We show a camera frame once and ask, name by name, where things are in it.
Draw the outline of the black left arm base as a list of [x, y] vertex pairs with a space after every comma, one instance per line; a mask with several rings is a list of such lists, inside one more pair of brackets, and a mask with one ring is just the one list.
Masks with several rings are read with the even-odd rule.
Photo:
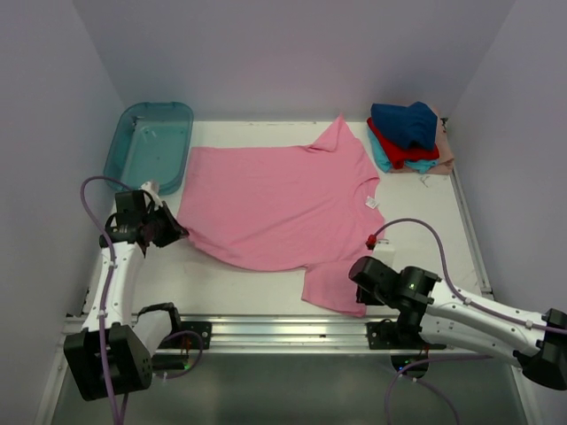
[[213, 334], [213, 323], [211, 321], [183, 321], [181, 323], [180, 336], [168, 337], [160, 343], [160, 350], [190, 349], [208, 350]]

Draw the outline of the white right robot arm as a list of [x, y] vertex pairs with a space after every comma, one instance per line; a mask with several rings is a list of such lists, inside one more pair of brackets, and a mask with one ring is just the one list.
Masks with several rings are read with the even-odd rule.
[[566, 388], [566, 314], [555, 308], [534, 313], [452, 287], [419, 267], [394, 271], [362, 257], [349, 279], [363, 303], [397, 311], [395, 321], [370, 326], [388, 348], [452, 346], [519, 367], [530, 381], [552, 390]]

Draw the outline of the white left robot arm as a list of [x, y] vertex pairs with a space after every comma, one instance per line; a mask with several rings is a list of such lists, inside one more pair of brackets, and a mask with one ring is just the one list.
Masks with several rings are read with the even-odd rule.
[[99, 225], [102, 270], [92, 308], [64, 354], [82, 398], [146, 390], [159, 345], [177, 346], [184, 326], [171, 302], [133, 311], [135, 286], [151, 246], [164, 248], [188, 235], [148, 184], [119, 192], [116, 211]]

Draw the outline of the pink t-shirt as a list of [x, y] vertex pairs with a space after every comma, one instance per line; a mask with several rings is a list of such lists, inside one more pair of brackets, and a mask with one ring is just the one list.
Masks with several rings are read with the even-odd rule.
[[192, 148], [177, 219], [207, 255], [258, 272], [303, 269], [305, 302], [362, 317], [348, 273], [384, 225], [378, 183], [338, 117], [309, 145]]

